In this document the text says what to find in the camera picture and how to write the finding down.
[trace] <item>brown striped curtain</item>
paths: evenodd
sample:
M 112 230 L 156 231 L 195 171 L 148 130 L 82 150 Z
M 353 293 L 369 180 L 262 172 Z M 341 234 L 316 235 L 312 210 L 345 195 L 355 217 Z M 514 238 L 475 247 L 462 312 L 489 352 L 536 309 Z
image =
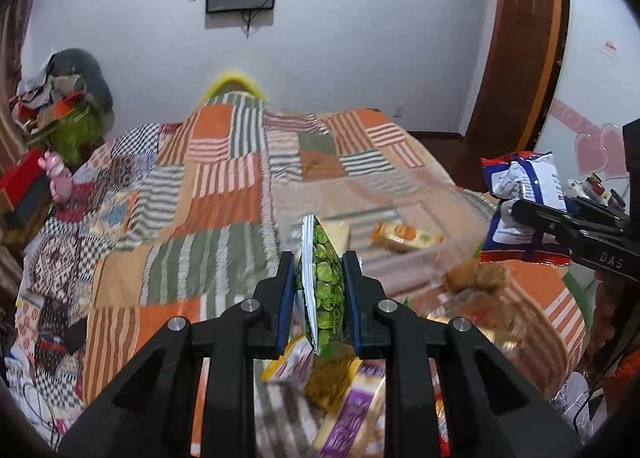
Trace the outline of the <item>brown striped curtain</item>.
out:
M 22 45 L 27 34 L 33 0 L 0 1 L 0 172 L 25 153 L 26 146 L 11 117 L 9 99 L 22 78 Z
M 22 78 L 22 45 L 27 33 L 33 0 L 0 1 L 0 174 L 26 152 L 26 146 L 11 116 L 9 99 Z M 20 286 L 22 269 L 0 245 L 0 319 L 12 316 L 12 306 Z

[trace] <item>white wall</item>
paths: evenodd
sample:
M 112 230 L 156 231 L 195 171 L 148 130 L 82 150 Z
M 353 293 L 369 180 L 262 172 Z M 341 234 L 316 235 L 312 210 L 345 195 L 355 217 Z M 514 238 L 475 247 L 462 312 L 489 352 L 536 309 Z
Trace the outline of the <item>white wall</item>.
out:
M 276 0 L 258 17 L 273 24 L 247 39 L 238 16 L 206 17 L 204 0 L 34 0 L 23 73 L 64 48 L 94 54 L 114 97 L 111 136 L 183 120 L 229 69 L 289 109 L 402 106 L 409 130 L 458 131 L 489 1 L 491 15 L 495 0 Z
M 615 53 L 606 49 L 606 42 Z M 569 31 L 554 98 L 597 127 L 640 117 L 640 26 L 625 0 L 571 0 Z M 583 180 L 574 149 L 576 134 L 554 117 L 542 129 L 536 150 L 552 151 L 562 181 Z M 599 173 L 605 179 L 604 172 Z M 621 194 L 626 179 L 606 180 Z
M 486 66 L 486 60 L 489 57 L 489 48 L 491 47 L 491 39 L 494 35 L 495 25 L 495 13 L 498 6 L 498 0 L 487 0 L 486 9 L 484 15 L 484 23 L 482 24 L 481 36 L 478 52 L 478 58 L 476 59 L 476 66 L 471 77 L 471 84 L 469 86 L 469 92 L 466 96 L 465 108 L 460 120 L 459 133 L 462 136 L 466 135 L 466 130 L 469 127 L 471 116 L 473 115 L 474 108 L 476 107 L 476 101 L 478 100 L 478 93 L 480 93 L 480 86 L 482 85 L 482 77 L 484 76 L 484 67 Z

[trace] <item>wooden floor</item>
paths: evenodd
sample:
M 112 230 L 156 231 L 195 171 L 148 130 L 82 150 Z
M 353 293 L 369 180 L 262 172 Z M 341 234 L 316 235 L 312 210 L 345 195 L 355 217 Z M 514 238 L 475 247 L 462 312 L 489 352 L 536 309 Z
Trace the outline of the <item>wooden floor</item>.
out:
M 474 191 L 487 191 L 480 156 L 460 138 L 418 138 L 442 164 L 456 185 Z

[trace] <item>metal screw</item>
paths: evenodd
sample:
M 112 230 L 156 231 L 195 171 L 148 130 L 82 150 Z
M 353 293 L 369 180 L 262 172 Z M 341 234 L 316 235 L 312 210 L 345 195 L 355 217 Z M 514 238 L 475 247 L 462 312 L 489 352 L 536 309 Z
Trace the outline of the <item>metal screw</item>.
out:
M 179 332 L 185 326 L 187 326 L 187 321 L 184 320 L 184 317 L 171 317 L 166 323 L 169 330 L 173 332 Z
M 392 313 L 398 309 L 398 303 L 392 299 L 383 299 L 378 303 L 378 308 L 385 313 Z
M 459 332 L 468 332 L 472 327 L 471 321 L 466 317 L 456 317 L 451 325 Z
M 240 304 L 240 308 L 242 308 L 245 312 L 255 312 L 260 308 L 260 301 L 257 299 L 249 298 L 242 301 Z

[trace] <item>pile of clothes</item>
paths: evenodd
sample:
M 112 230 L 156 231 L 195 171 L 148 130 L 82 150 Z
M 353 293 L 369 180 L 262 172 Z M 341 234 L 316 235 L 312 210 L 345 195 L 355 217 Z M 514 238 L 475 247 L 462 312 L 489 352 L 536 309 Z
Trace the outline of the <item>pile of clothes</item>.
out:
M 94 57 L 72 48 L 54 54 L 38 76 L 23 80 L 11 104 L 27 145 L 58 152 L 75 169 L 102 144 L 101 118 L 113 99 Z

